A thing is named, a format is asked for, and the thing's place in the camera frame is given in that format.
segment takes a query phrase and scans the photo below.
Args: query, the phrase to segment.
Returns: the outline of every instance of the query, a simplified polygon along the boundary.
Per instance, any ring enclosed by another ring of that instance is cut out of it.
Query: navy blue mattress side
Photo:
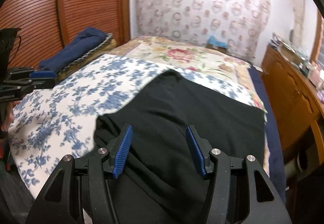
[[[280,138],[277,128],[276,119],[274,117],[269,98],[267,92],[265,90],[262,79],[255,69],[255,67],[251,66],[249,69],[249,73],[254,84],[255,91],[259,95],[262,100],[265,109],[267,110],[267,124],[265,127],[268,147],[270,151],[269,158],[269,171],[270,171],[270,179],[274,186],[276,187],[281,199],[285,203],[286,201],[286,174],[284,169],[284,160],[282,157],[282,150],[280,145]]]

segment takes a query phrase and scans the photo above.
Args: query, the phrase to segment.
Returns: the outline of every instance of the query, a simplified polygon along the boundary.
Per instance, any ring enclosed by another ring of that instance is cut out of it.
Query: floral blanket
[[[120,110],[168,69],[254,106],[249,91],[237,83],[141,59],[102,55],[53,89],[26,95],[14,108],[16,119],[9,129],[10,149],[31,194],[38,195],[64,155],[77,158],[93,149],[97,116]],[[267,172],[268,158],[265,155]]]
[[[249,90],[256,107],[265,110],[248,73],[250,64],[216,50],[141,36],[113,49],[110,54],[168,64],[235,82]]]

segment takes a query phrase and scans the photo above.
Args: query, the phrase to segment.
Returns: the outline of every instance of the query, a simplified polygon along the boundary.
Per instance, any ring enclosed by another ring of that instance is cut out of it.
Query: blue floral bedsheet
[[[51,90],[25,96],[9,129],[12,156],[36,197],[60,159],[92,150],[96,118],[129,103],[159,74],[174,69],[183,77],[253,106],[249,91],[230,81],[142,59],[102,55]]]

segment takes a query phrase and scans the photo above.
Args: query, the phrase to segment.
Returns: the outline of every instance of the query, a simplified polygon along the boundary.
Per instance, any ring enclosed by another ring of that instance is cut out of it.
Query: blue gripper pad
[[[207,175],[205,169],[205,161],[194,134],[198,136],[198,133],[195,130],[194,126],[189,125],[186,128],[186,140],[188,148],[192,157],[193,164],[195,165],[196,172],[204,178]]]
[[[123,172],[128,151],[131,147],[132,138],[133,127],[131,125],[127,125],[123,128],[120,135],[116,139],[115,145],[119,143],[119,146],[114,156],[114,165],[112,170],[112,175],[114,179],[117,179],[119,175]]]
[[[55,79],[56,74],[53,71],[34,71],[29,74],[30,79],[41,79],[41,78],[53,78]]]

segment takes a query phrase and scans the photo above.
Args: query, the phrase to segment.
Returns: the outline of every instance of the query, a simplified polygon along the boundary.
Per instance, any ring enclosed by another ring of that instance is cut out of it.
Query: bed
[[[279,136],[253,66],[207,48],[147,36],[102,53],[85,66],[81,63],[79,70],[74,65],[74,73],[69,72],[54,89],[34,91],[14,109],[10,149],[33,197],[64,155],[81,157],[93,149],[98,115],[120,110],[151,80],[173,69],[188,80],[265,111],[263,168],[285,199]]]

